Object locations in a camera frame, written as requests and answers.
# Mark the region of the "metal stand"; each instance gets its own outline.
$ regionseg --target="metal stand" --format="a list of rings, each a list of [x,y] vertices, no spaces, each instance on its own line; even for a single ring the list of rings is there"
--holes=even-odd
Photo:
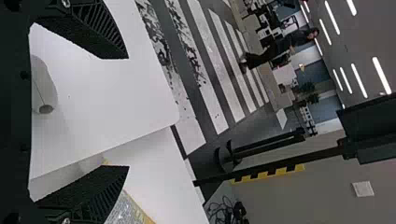
[[[341,156],[343,155],[343,147],[332,147],[329,149],[312,152],[308,154],[304,154],[302,156],[297,156],[281,161],[274,161],[270,163],[266,163],[263,165],[253,166],[244,170],[233,171],[224,175],[214,175],[203,179],[198,179],[193,181],[195,187],[202,186],[208,183],[217,183],[225,180],[242,178],[245,175],[256,175],[261,172],[272,172],[278,168],[282,167],[294,167],[296,164],[307,163],[311,161],[323,160],[331,157]]]
[[[223,173],[230,173],[242,159],[263,152],[275,150],[280,147],[290,146],[305,141],[304,128],[284,133],[275,137],[267,138],[256,143],[233,149],[232,140],[227,142],[226,147],[218,147],[215,150],[215,163]]]

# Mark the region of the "man in dark clothing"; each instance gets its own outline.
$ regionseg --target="man in dark clothing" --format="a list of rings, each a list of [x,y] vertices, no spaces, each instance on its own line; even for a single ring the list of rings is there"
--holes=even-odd
[[[247,68],[251,70],[262,65],[263,63],[268,63],[286,50],[294,52],[294,47],[304,45],[315,39],[318,35],[318,28],[312,28],[305,31],[297,30],[271,43],[267,50],[261,55],[247,52],[245,54],[246,61],[239,64],[241,70],[245,74]]]

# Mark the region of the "ceiling light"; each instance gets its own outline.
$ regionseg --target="ceiling light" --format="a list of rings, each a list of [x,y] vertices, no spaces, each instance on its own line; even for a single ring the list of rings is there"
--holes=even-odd
[[[370,184],[370,181],[352,183],[352,186],[356,192],[356,196],[358,197],[368,197],[375,195],[373,191],[373,187]]]
[[[324,2],[324,5],[326,6],[327,12],[328,12],[329,15],[330,15],[330,19],[332,20],[332,25],[334,25],[335,32],[336,32],[338,35],[340,35],[340,33],[341,33],[341,32],[340,32],[340,29],[338,28],[338,24],[337,24],[337,21],[335,21],[334,15],[332,14],[332,9],[330,8],[329,3],[328,3],[327,1],[325,1],[325,2]]]
[[[301,7],[301,10],[303,11],[303,14],[304,14],[304,17],[305,17],[306,22],[309,22],[309,19],[308,19],[308,17],[306,16],[304,7],[301,6],[301,5],[300,5],[300,7]]]
[[[377,57],[373,58],[373,63],[374,63],[376,72],[378,73],[379,78],[381,79],[382,85],[385,88],[385,92],[388,95],[391,95],[392,94],[392,90],[390,89],[390,85],[389,85],[389,83],[387,81],[387,77],[385,77],[384,71],[382,70],[381,64],[379,63],[379,60],[378,60]]]
[[[352,0],[346,0],[347,4],[349,5],[350,12],[352,13],[352,16],[356,16],[358,14],[358,10],[355,8],[355,4],[353,4]]]
[[[341,81],[340,78],[337,75],[337,72],[335,71],[335,69],[332,70],[332,72],[334,73],[335,79],[337,80],[338,86],[340,87],[340,90],[343,91],[343,85],[341,85]]]
[[[323,52],[321,51],[320,44],[319,44],[319,42],[317,41],[316,38],[315,38],[315,43],[317,43],[317,47],[319,49],[320,56],[323,56]]]
[[[352,88],[350,88],[349,81],[347,80],[347,75],[344,72],[344,69],[342,67],[340,67],[340,71],[341,71],[341,75],[343,75],[344,81],[346,83],[347,90],[349,91],[350,94],[352,94]]]
[[[306,10],[308,11],[308,13],[310,13],[311,10],[309,10],[309,6],[308,6],[308,4],[306,3],[306,1],[304,1],[304,4],[305,4],[305,7],[306,7]]]
[[[350,65],[352,67],[353,73],[355,74],[356,79],[358,80],[359,86],[361,87],[361,93],[363,93],[364,98],[368,98],[366,89],[364,89],[363,83],[361,82],[361,76],[359,76],[358,69],[354,63]]]
[[[331,45],[332,41],[330,40],[329,34],[327,33],[327,30],[326,30],[326,27],[324,26],[323,20],[320,19],[319,22],[320,22],[320,25],[322,26],[322,30],[323,30],[324,34],[326,35],[327,41]]]

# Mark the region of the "white cylindrical object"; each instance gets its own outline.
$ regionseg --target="white cylindrical object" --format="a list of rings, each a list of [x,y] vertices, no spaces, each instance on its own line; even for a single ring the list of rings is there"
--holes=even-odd
[[[37,114],[49,114],[58,104],[58,92],[46,64],[35,55],[32,65],[32,109]]]

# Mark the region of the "white tabletop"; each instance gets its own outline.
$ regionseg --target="white tabletop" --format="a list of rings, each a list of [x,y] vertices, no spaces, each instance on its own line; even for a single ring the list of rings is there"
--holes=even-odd
[[[294,78],[297,77],[291,63],[288,63],[276,70],[274,72],[274,77],[277,84],[290,85]]]
[[[130,166],[124,189],[156,223],[208,223],[169,128],[103,156],[110,165]]]
[[[30,178],[172,125],[175,100],[133,0],[106,1],[130,59],[104,61],[33,25],[31,54],[47,65],[59,104],[33,115]]]

